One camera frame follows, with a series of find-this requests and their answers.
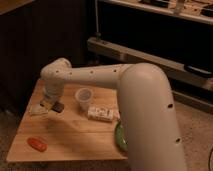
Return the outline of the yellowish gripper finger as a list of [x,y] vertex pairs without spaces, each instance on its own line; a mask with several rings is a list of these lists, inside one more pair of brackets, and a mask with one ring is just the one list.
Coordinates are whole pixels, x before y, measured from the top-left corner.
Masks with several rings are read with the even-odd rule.
[[41,100],[40,104],[41,104],[45,109],[51,110],[52,107],[54,106],[55,102],[43,98],[43,99]]

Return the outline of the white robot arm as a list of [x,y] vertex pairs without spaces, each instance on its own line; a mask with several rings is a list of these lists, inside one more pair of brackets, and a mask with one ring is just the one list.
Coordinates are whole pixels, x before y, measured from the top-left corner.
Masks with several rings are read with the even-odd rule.
[[51,107],[64,85],[80,83],[117,91],[131,171],[187,171],[167,76],[150,63],[73,68],[59,58],[41,70],[43,103]]

